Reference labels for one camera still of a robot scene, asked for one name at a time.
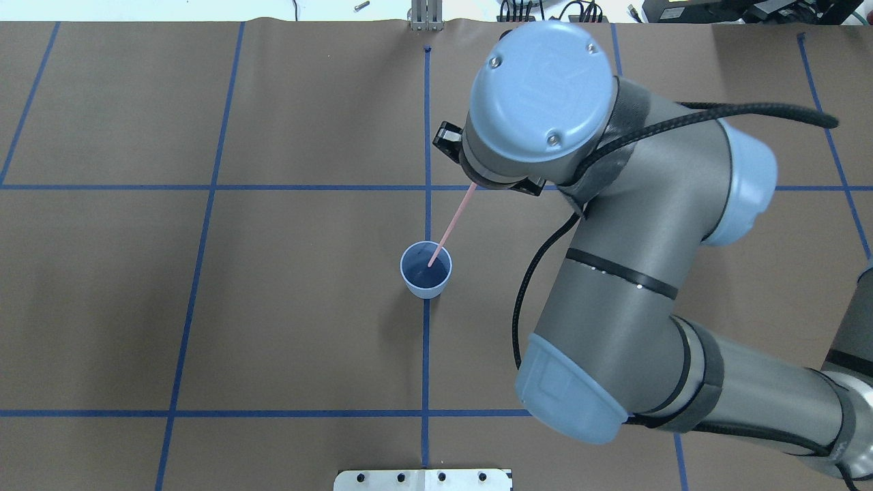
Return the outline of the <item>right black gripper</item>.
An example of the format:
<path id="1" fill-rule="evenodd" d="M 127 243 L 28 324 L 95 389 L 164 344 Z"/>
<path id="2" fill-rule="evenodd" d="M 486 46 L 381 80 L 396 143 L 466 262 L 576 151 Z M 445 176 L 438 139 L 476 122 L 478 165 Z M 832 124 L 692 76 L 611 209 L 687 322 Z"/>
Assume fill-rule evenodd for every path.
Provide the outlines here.
<path id="1" fill-rule="evenodd" d="M 476 158 L 468 156 L 465 151 L 461 152 L 461 168 L 472 183 L 487 190 L 511 190 L 528 196 L 540 196 L 546 187 L 546 180 L 542 177 L 506 177 L 499 176 L 495 172 L 487 170 Z"/>

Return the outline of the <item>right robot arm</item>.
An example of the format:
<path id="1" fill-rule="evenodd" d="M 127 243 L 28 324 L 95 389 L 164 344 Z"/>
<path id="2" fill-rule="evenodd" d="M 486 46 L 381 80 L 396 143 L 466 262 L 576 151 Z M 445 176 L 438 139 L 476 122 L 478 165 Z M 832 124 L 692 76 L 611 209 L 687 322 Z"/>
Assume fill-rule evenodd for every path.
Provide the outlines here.
<path id="1" fill-rule="evenodd" d="M 819 370 L 792 366 L 673 313 L 702 246 L 744 237 L 770 204 L 773 152 L 737 115 L 838 126 L 783 103 L 673 102 L 615 76 L 576 26 L 509 31 L 472 84 L 456 143 L 474 183 L 536 195 L 551 181 L 576 228 L 517 356 L 528 413 L 592 444 L 621 426 L 774 445 L 850 489 L 871 480 L 871 269 Z"/>

